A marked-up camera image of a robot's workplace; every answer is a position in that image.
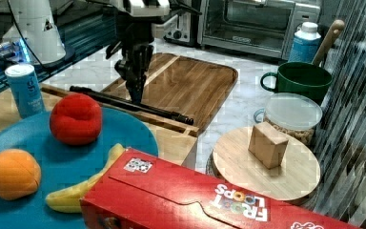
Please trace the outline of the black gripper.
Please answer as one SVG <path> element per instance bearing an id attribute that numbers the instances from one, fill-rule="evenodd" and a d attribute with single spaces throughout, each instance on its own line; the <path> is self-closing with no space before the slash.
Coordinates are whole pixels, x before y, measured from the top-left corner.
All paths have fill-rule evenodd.
<path id="1" fill-rule="evenodd" d="M 125 12 L 115 15 L 115 41 L 106 48 L 106 58 L 122 51 L 122 59 L 116 63 L 115 69 L 127 81 L 133 104 L 140 104 L 142 100 L 145 72 L 153 55 L 153 40 L 150 19 L 132 17 Z"/>

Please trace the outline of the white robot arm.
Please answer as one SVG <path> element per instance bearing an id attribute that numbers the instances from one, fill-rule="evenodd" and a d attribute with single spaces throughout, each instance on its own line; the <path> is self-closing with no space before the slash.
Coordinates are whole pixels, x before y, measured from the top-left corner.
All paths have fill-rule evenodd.
<path id="1" fill-rule="evenodd" d="M 109 5 L 115 7 L 115 41 L 107 47 L 106 58 L 121 51 L 122 59 L 114 68 L 125 81 L 131 102 L 140 104 L 153 56 L 155 26 L 167 24 L 182 11 L 201 12 L 182 0 L 109 0 Z"/>

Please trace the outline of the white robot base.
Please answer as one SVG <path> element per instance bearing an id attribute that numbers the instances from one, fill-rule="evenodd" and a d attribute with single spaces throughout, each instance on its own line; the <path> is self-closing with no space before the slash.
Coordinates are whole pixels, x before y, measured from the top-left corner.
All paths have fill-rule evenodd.
<path id="1" fill-rule="evenodd" d="M 49 0 L 7 0 L 11 28 L 0 42 L 0 56 L 13 63 L 53 69 L 74 56 L 55 26 Z"/>

